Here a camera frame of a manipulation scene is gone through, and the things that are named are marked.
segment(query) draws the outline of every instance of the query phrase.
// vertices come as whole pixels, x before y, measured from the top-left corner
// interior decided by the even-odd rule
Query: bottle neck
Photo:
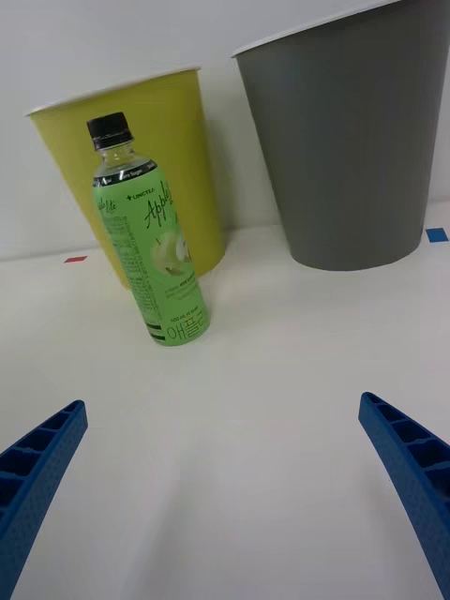
[[[134,153],[133,142],[119,143],[109,148],[98,150],[105,167],[120,167],[132,162],[136,155]]]

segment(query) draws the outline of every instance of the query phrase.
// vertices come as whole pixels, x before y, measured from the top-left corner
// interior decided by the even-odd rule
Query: white wall
[[[233,50],[368,0],[16,0],[0,20],[0,259],[94,244],[31,122],[37,105],[203,65],[203,104],[227,226],[278,221]],[[450,82],[431,196],[450,198]]]

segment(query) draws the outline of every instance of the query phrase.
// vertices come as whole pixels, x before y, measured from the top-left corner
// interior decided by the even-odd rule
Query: gray bucket
[[[449,5],[401,0],[235,54],[300,263],[367,269],[419,245]]]

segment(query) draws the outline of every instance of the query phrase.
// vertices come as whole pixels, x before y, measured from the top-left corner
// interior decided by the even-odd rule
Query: blue tape marker
[[[431,244],[436,244],[436,242],[448,242],[448,237],[443,227],[427,229],[427,236]]]

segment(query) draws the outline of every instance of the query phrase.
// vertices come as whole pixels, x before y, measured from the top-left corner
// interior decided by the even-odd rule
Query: apple image on label
[[[183,275],[183,266],[190,261],[182,235],[163,233],[151,249],[152,261],[158,271],[173,276]]]

